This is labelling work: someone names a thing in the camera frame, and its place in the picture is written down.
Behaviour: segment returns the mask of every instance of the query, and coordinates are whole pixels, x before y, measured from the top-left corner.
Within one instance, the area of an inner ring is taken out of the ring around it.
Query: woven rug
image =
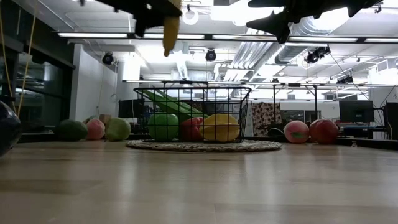
[[[189,143],[189,142],[144,142],[141,140],[129,141],[127,147],[134,149],[150,149],[178,152],[261,152],[278,150],[281,143],[268,141],[245,140],[242,143]]]

